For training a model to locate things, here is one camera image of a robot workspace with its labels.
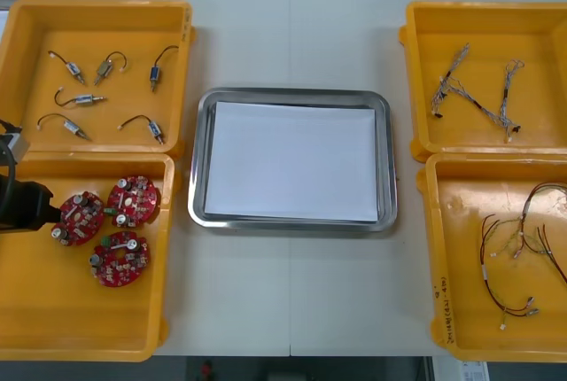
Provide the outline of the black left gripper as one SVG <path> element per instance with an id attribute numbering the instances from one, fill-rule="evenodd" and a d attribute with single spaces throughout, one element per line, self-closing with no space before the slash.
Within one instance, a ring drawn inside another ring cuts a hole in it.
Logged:
<path id="1" fill-rule="evenodd" d="M 36 182 L 15 181 L 4 201 L 1 196 L 1 232 L 37 231 L 60 221 L 61 210 L 50 204 L 52 192 Z"/>

